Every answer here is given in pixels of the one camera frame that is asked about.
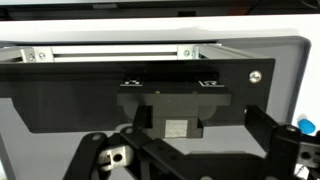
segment black metal arm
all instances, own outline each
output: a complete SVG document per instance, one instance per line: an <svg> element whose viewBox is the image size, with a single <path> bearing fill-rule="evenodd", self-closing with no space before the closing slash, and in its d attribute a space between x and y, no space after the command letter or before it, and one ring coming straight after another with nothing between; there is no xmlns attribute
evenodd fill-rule
<svg viewBox="0 0 320 180"><path fill-rule="evenodd" d="M291 125L279 126L256 106L247 107L245 127L267 151L264 159L251 154L184 155L136 126L109 138L103 133L86 135L64 180L104 180L122 166L142 180L297 180L296 163L319 171L319 138L302 135Z"/></svg>

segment blue part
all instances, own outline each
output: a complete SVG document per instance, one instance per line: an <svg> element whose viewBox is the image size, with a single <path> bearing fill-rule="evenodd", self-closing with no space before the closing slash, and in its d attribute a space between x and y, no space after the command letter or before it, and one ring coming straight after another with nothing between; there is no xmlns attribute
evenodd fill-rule
<svg viewBox="0 0 320 180"><path fill-rule="evenodd" d="M311 134L316 130L316 126L308 119L301 119L298 122L299 129L305 134Z"/></svg>

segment white background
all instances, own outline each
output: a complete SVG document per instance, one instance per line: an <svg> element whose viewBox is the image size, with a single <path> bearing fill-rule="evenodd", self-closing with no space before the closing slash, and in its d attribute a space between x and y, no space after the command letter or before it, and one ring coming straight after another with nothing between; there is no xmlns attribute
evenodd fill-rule
<svg viewBox="0 0 320 180"><path fill-rule="evenodd" d="M319 22L320 15L0 22L0 41L201 40L300 35L308 38L312 47L293 124L306 116L320 127Z"/></svg>

